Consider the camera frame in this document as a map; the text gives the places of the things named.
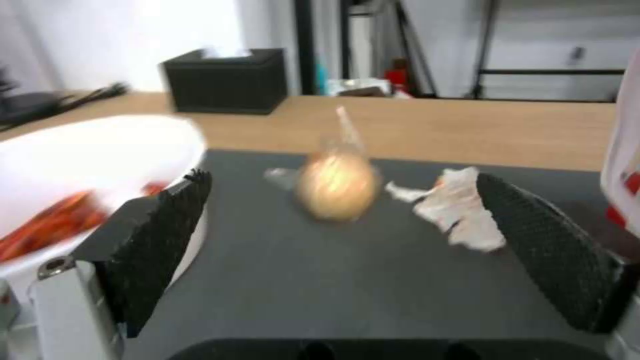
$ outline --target tissue box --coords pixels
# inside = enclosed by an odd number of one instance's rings
[[[282,49],[244,58],[204,58],[191,51],[162,63],[176,111],[271,113],[287,97]]]

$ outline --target white bowl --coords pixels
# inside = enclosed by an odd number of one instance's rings
[[[162,115],[122,115],[53,127],[0,143],[0,238],[41,210],[81,190],[96,190],[114,211],[141,195],[149,181],[178,183],[197,168],[206,143],[192,121]],[[70,253],[91,232],[0,264],[20,301],[38,266]],[[203,213],[172,282],[197,254],[206,233]]]

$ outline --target black mat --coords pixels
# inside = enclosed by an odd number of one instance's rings
[[[166,359],[207,339],[555,339],[602,349],[570,328],[509,251],[451,247],[411,206],[382,193],[350,224],[316,222],[265,181],[300,156],[210,152],[208,238],[125,359]],[[430,187],[445,167],[375,161],[385,180]],[[606,207],[598,174],[481,167],[558,202]]]

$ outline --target black cable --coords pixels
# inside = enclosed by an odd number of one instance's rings
[[[128,91],[129,91],[129,88],[125,83],[114,83],[105,88],[100,88],[98,90],[95,90],[83,97],[76,97],[74,95],[65,96],[60,99],[60,104],[55,109],[53,109],[52,111],[47,113],[46,116],[40,119],[31,119],[31,120],[22,121],[22,122],[11,122],[11,123],[5,124],[4,126],[2,122],[0,122],[0,133],[13,129],[15,127],[22,126],[24,124],[28,124],[30,122],[34,122],[37,120],[42,120],[48,117],[66,113],[67,111],[71,111],[73,109],[79,108],[80,106],[88,104],[90,102],[110,99],[112,97],[124,95]]]

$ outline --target onion skin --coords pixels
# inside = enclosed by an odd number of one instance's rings
[[[299,200],[316,218],[356,220],[371,206],[380,180],[375,169],[355,152],[321,152],[308,157],[296,189]]]

